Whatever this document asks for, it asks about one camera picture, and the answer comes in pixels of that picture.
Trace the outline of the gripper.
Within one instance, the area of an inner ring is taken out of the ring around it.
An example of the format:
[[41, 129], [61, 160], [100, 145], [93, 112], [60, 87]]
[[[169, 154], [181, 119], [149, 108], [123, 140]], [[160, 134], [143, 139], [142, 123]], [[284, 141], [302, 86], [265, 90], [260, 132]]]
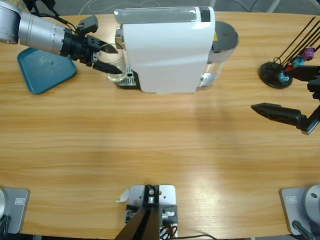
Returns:
[[[312, 98], [320, 100], [320, 67], [315, 65], [297, 66], [287, 71], [291, 78], [308, 82], [307, 89], [313, 93]], [[305, 135], [310, 135], [320, 123], [320, 106], [307, 118], [300, 110], [282, 107], [273, 103], [258, 103], [251, 108], [259, 115], [275, 122], [295, 126]]]
[[79, 60], [80, 63], [85, 64], [88, 67], [92, 67], [95, 70], [107, 73], [107, 74], [122, 74], [123, 71], [118, 67], [102, 62], [96, 61], [94, 63], [93, 54], [99, 51], [108, 54], [117, 54], [117, 49], [111, 44], [102, 41], [91, 35], [78, 36], [73, 34], [70, 29], [64, 29], [64, 38], [62, 40], [62, 48], [60, 55], [63, 57], [70, 57], [72, 60]]

